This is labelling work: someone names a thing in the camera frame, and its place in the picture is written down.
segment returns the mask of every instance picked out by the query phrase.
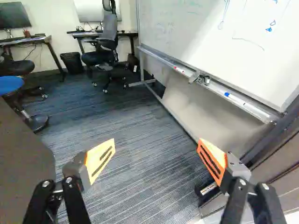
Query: chair backrest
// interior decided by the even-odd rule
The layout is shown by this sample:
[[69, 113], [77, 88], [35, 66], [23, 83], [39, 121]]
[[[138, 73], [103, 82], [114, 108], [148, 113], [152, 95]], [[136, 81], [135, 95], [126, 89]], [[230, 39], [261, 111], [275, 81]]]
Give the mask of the chair backrest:
[[111, 12], [105, 11], [103, 23], [104, 29], [100, 37], [115, 41], [117, 37], [117, 16]]

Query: whiteboard frame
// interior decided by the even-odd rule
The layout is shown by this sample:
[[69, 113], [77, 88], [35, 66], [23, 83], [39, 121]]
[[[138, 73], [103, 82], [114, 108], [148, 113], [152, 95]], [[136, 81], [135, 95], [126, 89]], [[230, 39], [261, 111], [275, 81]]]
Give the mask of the whiteboard frame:
[[[146, 44], [142, 44], [142, 42], [141, 42], [141, 36], [142, 36], [142, 34], [140, 33], [139, 0], [136, 0], [136, 7], [137, 7], [137, 27], [138, 27], [138, 33], [139, 33], [139, 38], [138, 38], [138, 39], [139, 39], [139, 46], [144, 45], [144, 46], [146, 46], [147, 48], [154, 49], [154, 48], [152, 48], [152, 47], [150, 47], [150, 46], [147, 46]], [[189, 65], [189, 64], [187, 64], [187, 63], [185, 63], [185, 62], [183, 62], [183, 61], [181, 61], [181, 60], [179, 60], [179, 59], [177, 59], [177, 58], [174, 58], [174, 57], [172, 57], [172, 56], [170, 56], [170, 55], [168, 55], [168, 54], [166, 54], [166, 53], [163, 53], [163, 52], [161, 52], [161, 53], [162, 53], [163, 55], [166, 55], [166, 56], [168, 57], [169, 61], [177, 61], [177, 62], [179, 62], [180, 64], [183, 64], [184, 66], [186, 66], [186, 67], [188, 67], [188, 68], [190, 68], [190, 69], [203, 71], [204, 73], [209, 74], [209, 76], [210, 76], [213, 80], [215, 80], [215, 81], [217, 81], [217, 82], [219, 82], [219, 83], [222, 83], [222, 84], [224, 84], [224, 85], [226, 85], [226, 86], [228, 86], [228, 87], [230, 87], [230, 88], [233, 88], [233, 89], [235, 89], [236, 91], [238, 91], [238, 92], [240, 92], [240, 93], [242, 93], [242, 94], [245, 94], [245, 95], [247, 95], [248, 97], [250, 97], [250, 98], [252, 98], [252, 99], [257, 100], [257, 101], [259, 101], [260, 103], [262, 103], [262, 104], [264, 104], [264, 105], [266, 105], [266, 106], [268, 106], [268, 107], [270, 107], [270, 108], [272, 108], [272, 109], [274, 109], [274, 110], [276, 110], [277, 112], [280, 112], [280, 113], [284, 113], [284, 112], [286, 112], [287, 108], [291, 105], [291, 103], [296, 99], [297, 96], [299, 96], [299, 84], [298, 84], [297, 88], [296, 88], [296, 89], [292, 92], [292, 94], [285, 100], [285, 102], [282, 104], [282, 106], [279, 107], [279, 106], [276, 106], [274, 103], [272, 103], [272, 102], [270, 102], [270, 101], [268, 101], [268, 100], [265, 100], [265, 99], [263, 99], [263, 98], [261, 98], [261, 97], [255, 95], [255, 94], [251, 93], [251, 92], [248, 92], [248, 91], [246, 91], [246, 90], [244, 90], [244, 89], [242, 89], [242, 88], [240, 88], [240, 87], [238, 87], [238, 86], [236, 86], [236, 85], [234, 85], [234, 84], [231, 84], [231, 83], [229, 83], [229, 82], [227, 82], [227, 81], [225, 81], [225, 80], [223, 80], [223, 79], [221, 79], [221, 78], [219, 78], [219, 77], [216, 77], [216, 76], [214, 76], [213, 74], [210, 74], [210, 73], [207, 72], [207, 71], [204, 71], [204, 70], [201, 70], [201, 69], [196, 68], [196, 67], [194, 67], [194, 66], [191, 66], [191, 65]]]

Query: white wall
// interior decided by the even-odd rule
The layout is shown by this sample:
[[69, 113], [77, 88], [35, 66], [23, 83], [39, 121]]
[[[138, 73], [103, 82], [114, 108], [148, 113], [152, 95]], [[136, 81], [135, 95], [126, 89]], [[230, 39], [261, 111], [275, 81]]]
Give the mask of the white wall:
[[[0, 0], [1, 2], [11, 2], [15, 0]], [[122, 22], [119, 22], [119, 30], [133, 31], [137, 30], [136, 13], [131, 7], [130, 2], [135, 0], [121, 0], [121, 14]], [[59, 54], [65, 52], [78, 51], [81, 53], [78, 42], [73, 39], [72, 35], [67, 34], [67, 31], [75, 30], [76, 26], [82, 26], [79, 22], [75, 6], [72, 0], [21, 0], [23, 3], [29, 19], [31, 21], [31, 28], [28, 28], [32, 35], [37, 33], [45, 33], [52, 35], [52, 46], [60, 59]], [[14, 37], [23, 36], [22, 29], [13, 29]], [[6, 39], [5, 31], [0, 31], [0, 39]], [[21, 60], [31, 51], [33, 47], [19, 48], [12, 47], [14, 60]], [[88, 43], [84, 43], [85, 51], [93, 51], [94, 47]], [[130, 53], [130, 42], [128, 38], [120, 38], [118, 45], [118, 53], [120, 61], [127, 59]], [[39, 44], [34, 52], [29, 57], [33, 60], [36, 68], [34, 71], [53, 70], [57, 69], [55, 62], [46, 45]]]

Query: desk leg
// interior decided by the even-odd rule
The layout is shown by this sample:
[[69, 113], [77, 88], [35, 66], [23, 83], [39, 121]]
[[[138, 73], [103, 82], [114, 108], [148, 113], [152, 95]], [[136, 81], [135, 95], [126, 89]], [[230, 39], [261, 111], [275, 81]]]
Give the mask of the desk leg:
[[129, 38], [130, 38], [130, 43], [131, 43], [131, 53], [132, 53], [132, 55], [135, 55], [133, 37], [129, 36]]
[[64, 82], [66, 73], [65, 73], [65, 72], [63, 71], [63, 69], [62, 69], [61, 64], [60, 64], [60, 62], [58, 61], [58, 58], [57, 58], [57, 56], [56, 56], [56, 54], [55, 54], [55, 51], [54, 51], [54, 49], [52, 48], [52, 45], [51, 45], [50, 43], [45, 43], [45, 44], [48, 46], [48, 48], [49, 48], [49, 50], [50, 50], [50, 52], [51, 52], [51, 54], [52, 54], [52, 57], [53, 57], [53, 59], [54, 59], [56, 65], [57, 65], [57, 67], [58, 67], [58, 69], [59, 69], [59, 71], [60, 71], [60, 74], [62, 75], [62, 82]]
[[8, 47], [7, 50], [8, 50], [8, 54], [9, 54], [9, 56], [11, 57], [11, 59], [14, 59], [14, 58], [13, 58], [13, 54], [11, 53], [11, 49], [10, 49], [10, 47]]
[[80, 49], [81, 49], [82, 54], [84, 54], [85, 51], [84, 51], [84, 48], [83, 48], [83, 45], [82, 45], [81, 38], [77, 38], [77, 41], [78, 41], [78, 44], [79, 44], [79, 47], [80, 47]]

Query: black trash can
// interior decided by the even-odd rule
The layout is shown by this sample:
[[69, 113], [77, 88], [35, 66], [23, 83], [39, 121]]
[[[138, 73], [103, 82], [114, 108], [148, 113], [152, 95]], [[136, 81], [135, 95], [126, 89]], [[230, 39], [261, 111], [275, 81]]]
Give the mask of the black trash can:
[[79, 52], [69, 52], [60, 54], [61, 60], [64, 62], [70, 74], [80, 74], [84, 72]]

